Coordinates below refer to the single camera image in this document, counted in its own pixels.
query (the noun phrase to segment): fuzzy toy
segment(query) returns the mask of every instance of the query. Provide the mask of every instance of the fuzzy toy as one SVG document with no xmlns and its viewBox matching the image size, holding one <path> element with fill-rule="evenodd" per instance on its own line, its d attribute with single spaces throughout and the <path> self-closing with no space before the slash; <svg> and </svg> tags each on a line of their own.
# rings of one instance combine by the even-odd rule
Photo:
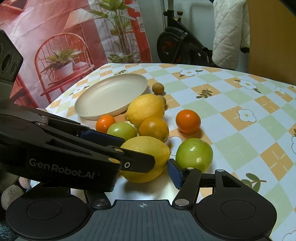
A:
<svg viewBox="0 0 296 241">
<path fill-rule="evenodd" d="M 13 234 L 8 227 L 6 221 L 0 222 L 0 241 L 7 241 L 13 237 Z"/>
<path fill-rule="evenodd" d="M 19 177 L 18 181 L 9 186 L 0 193 L 1 195 L 1 207 L 0 207 L 0 241 L 9 241 L 14 235 L 11 232 L 9 226 L 5 221 L 5 212 L 9 205 L 17 198 L 22 196 L 26 191 L 31 189 L 31 180 L 23 177 Z"/>
</svg>

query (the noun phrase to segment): screw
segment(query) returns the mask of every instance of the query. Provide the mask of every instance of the screw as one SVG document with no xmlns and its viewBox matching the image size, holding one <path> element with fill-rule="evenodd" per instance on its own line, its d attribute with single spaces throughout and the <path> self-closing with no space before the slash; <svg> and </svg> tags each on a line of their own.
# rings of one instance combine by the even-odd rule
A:
<svg viewBox="0 0 296 241">
<path fill-rule="evenodd" d="M 126 162 L 126 163 L 124 164 L 124 167 L 125 167 L 125 168 L 129 168 L 130 165 L 131 165 L 131 164 L 130 164 L 129 162 Z"/>
<path fill-rule="evenodd" d="M 41 122 L 36 122 L 35 124 L 38 126 L 46 126 L 44 123 L 41 123 Z"/>
<path fill-rule="evenodd" d="M 184 207 L 187 206 L 189 204 L 189 201 L 187 199 L 177 199 L 175 201 L 175 204 L 179 207 Z"/>
<path fill-rule="evenodd" d="M 107 204 L 108 204 L 108 201 L 104 198 L 99 198 L 94 201 L 94 205 L 97 207 L 103 207 L 103 206 L 106 206 Z"/>
</svg>

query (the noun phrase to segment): red chair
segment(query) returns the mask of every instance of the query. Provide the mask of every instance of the red chair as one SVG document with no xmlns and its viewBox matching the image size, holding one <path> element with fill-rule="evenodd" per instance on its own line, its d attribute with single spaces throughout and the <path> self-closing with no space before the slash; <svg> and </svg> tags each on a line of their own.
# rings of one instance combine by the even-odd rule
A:
<svg viewBox="0 0 296 241">
<path fill-rule="evenodd" d="M 82 68 L 74 70 L 71 75 L 68 75 L 62 79 L 57 78 L 54 71 L 51 73 L 42 73 L 42 71 L 48 66 L 45 58 L 53 56 L 53 50 L 64 50 L 67 48 L 82 50 L 83 53 L 77 55 L 77 57 L 74 58 L 74 62 L 75 64 L 79 62 L 84 62 L 86 64 Z M 64 85 L 74 81 L 77 82 L 94 71 L 94 65 L 91 63 L 89 49 L 85 41 L 80 36 L 73 33 L 57 34 L 46 40 L 35 55 L 35 67 L 43 88 L 43 92 L 40 96 L 45 95 L 49 103 L 52 102 L 49 96 L 50 92 L 60 89 L 63 93 L 65 91 L 62 88 Z"/>
<path fill-rule="evenodd" d="M 12 87 L 10 99 L 18 105 L 24 105 L 32 108 L 38 107 L 19 75 L 17 75 L 15 83 Z"/>
</svg>

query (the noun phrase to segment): white quilted jacket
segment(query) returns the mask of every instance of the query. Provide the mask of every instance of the white quilted jacket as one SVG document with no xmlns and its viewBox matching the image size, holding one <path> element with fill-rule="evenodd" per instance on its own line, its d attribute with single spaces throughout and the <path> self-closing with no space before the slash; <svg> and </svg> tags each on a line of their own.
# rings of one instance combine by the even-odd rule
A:
<svg viewBox="0 0 296 241">
<path fill-rule="evenodd" d="M 221 68 L 236 69 L 241 47 L 250 47 L 247 0 L 215 0 L 213 62 Z"/>
</svg>

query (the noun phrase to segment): small brown fruit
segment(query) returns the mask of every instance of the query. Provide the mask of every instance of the small brown fruit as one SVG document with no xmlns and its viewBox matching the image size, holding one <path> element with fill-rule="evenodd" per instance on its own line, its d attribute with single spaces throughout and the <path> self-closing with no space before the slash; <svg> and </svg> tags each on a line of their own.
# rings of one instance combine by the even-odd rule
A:
<svg viewBox="0 0 296 241">
<path fill-rule="evenodd" d="M 154 94 L 162 94 L 165 91 L 165 87 L 161 83 L 155 83 L 152 85 L 152 91 Z"/>
</svg>

